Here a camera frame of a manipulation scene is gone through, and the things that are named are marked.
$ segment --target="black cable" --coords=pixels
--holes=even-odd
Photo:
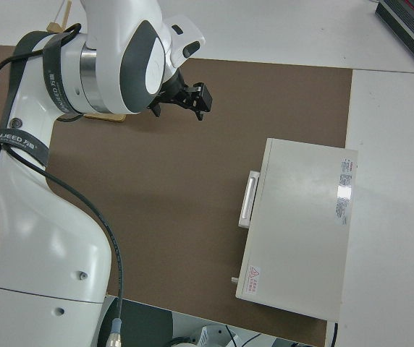
[[[69,121],[77,121],[78,119],[82,118],[83,114],[79,114],[78,116],[72,118],[58,118],[57,121],[69,122]]]
[[[65,33],[70,33],[70,35],[67,35],[65,38],[62,39],[61,42],[61,46],[67,45],[71,40],[73,40],[75,38],[75,36],[78,35],[78,33],[80,32],[82,28],[82,25],[80,23],[76,23],[74,25],[71,25],[70,27],[68,27],[64,32]],[[5,67],[7,64],[12,63],[13,61],[21,61],[21,60],[26,60],[29,58],[32,58],[34,56],[40,56],[41,54],[43,54],[43,49],[38,49],[37,51],[32,51],[29,53],[24,53],[24,54],[17,54],[16,56],[10,56],[9,58],[6,58],[5,60],[3,60],[0,63],[0,71],[1,69],[3,69],[3,67]]]
[[[186,343],[190,341],[191,341],[191,338],[186,338],[186,337],[172,338],[169,342],[164,344],[164,347],[172,347],[180,343]]]
[[[43,169],[33,165],[30,161],[25,160],[23,157],[18,155],[15,151],[12,150],[12,148],[9,145],[3,145],[2,148],[6,150],[10,156],[12,156],[14,159],[18,160],[28,168],[31,168],[35,172],[38,172],[40,175],[46,177],[47,179],[50,179],[54,183],[58,184],[62,188],[66,189],[68,192],[72,193],[74,196],[76,196],[78,199],[80,199],[85,205],[87,205],[91,211],[99,218],[99,220],[102,222],[104,228],[107,231],[107,234],[109,235],[109,238],[111,239],[112,245],[114,246],[115,256],[117,259],[117,267],[119,272],[119,293],[118,293],[118,300],[117,300],[117,314],[118,318],[120,318],[122,313],[122,301],[123,301],[123,265],[122,265],[122,258],[120,257],[120,249],[119,245],[117,243],[117,240],[115,239],[114,233],[111,229],[111,226],[105,219],[105,217],[101,214],[101,212],[96,208],[93,203],[88,200],[83,194],[81,194],[79,191],[65,183],[64,181],[58,179],[57,177],[51,175],[50,173],[44,171]]]
[[[237,344],[236,344],[235,338],[233,338],[233,334],[231,333],[231,330],[228,328],[228,325],[225,325],[225,327],[227,327],[227,330],[228,330],[229,336],[231,337],[231,341],[233,341],[233,344],[235,345],[235,347],[237,347]]]
[[[252,338],[250,338],[249,340],[245,341],[241,347],[244,347],[244,346],[245,346],[245,345],[247,345],[249,342],[251,342],[254,338],[257,338],[257,337],[258,337],[258,336],[260,336],[260,335],[262,335],[262,334],[257,334],[257,335],[255,335],[255,336],[253,336]]]
[[[339,329],[339,325],[336,323],[336,324],[334,324],[334,334],[332,336],[331,347],[335,347],[336,346],[337,329]]]

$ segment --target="sticker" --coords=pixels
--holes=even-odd
[[[261,269],[259,267],[249,265],[248,278],[245,283],[246,294],[252,294],[252,295],[257,294],[258,280],[260,279],[260,272],[261,272]]]
[[[352,199],[353,161],[344,159],[341,162],[339,186],[337,187],[336,222],[347,225],[350,216],[350,200]]]

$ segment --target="brown mat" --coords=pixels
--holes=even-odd
[[[0,61],[11,51],[0,46]],[[204,121],[162,106],[160,119],[59,123],[49,171],[111,221],[128,299],[322,346],[326,322],[236,299],[230,279],[247,237],[237,222],[248,172],[260,170],[266,138],[344,147],[352,71],[200,59],[182,71],[214,97]]]

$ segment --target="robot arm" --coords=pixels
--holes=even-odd
[[[205,38],[188,18],[162,20],[156,0],[82,0],[88,21],[88,35],[65,64],[80,64],[80,76],[64,81],[67,98],[79,111],[139,113],[150,107],[158,116],[157,104],[177,103],[201,113],[210,111],[211,98],[204,84],[190,89],[179,67],[204,43]],[[177,83],[172,77],[176,75]],[[75,91],[83,84],[83,94]],[[164,95],[170,90],[171,97]]]
[[[205,85],[188,87],[179,72],[204,43],[189,20],[163,21],[156,0],[82,3],[87,35],[78,27],[32,33],[14,53],[0,121],[0,347],[88,347],[106,293],[111,253],[101,227],[41,173],[54,122],[63,114],[158,113],[159,103],[199,119],[210,111]],[[109,345],[118,342],[113,334]]]

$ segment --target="white box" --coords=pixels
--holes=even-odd
[[[236,297],[339,320],[357,152],[268,139]]]

